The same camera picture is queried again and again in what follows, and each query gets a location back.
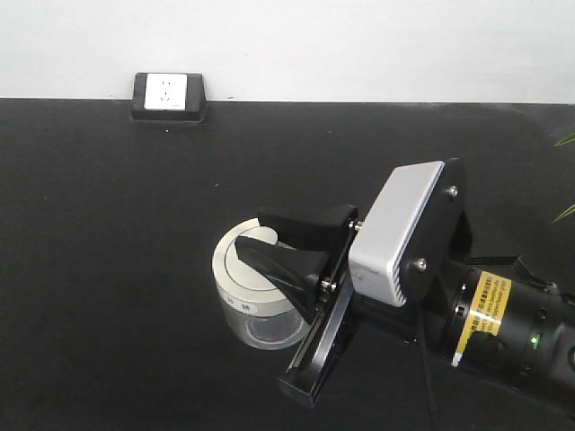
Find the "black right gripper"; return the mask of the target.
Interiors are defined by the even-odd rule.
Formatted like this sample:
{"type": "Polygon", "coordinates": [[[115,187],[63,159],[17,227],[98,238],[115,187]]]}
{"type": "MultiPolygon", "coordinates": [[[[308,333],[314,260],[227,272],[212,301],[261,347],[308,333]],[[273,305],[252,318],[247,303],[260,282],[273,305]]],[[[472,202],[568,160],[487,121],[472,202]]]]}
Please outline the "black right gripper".
{"type": "Polygon", "coordinates": [[[240,236],[234,243],[238,259],[266,277],[311,325],[279,377],[285,395],[313,407],[363,321],[423,352],[439,348],[454,314],[450,306],[456,291],[447,281],[463,269],[473,243],[465,211],[425,211],[408,250],[429,251],[438,267],[422,274],[414,267],[415,255],[408,255],[400,275],[408,286],[408,301],[402,307],[379,303],[351,286],[348,254],[358,231],[357,207],[262,207],[257,218],[280,242],[297,250],[240,236]]]}

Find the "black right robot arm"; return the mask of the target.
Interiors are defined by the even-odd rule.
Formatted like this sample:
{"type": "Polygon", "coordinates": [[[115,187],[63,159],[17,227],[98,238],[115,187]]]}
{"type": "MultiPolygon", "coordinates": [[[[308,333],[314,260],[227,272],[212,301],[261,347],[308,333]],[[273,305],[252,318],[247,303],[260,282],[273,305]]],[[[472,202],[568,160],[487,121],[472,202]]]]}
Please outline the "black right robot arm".
{"type": "Polygon", "coordinates": [[[473,237],[455,206],[424,211],[399,259],[406,302],[377,300],[383,288],[352,266],[351,250],[367,231],[352,206],[323,215],[282,216],[263,210],[260,221],[279,230],[271,245],[241,236],[241,262],[265,276],[310,324],[281,390],[312,407],[361,322],[515,393],[574,411],[574,299],[536,278],[519,258],[469,255],[473,237]]]}

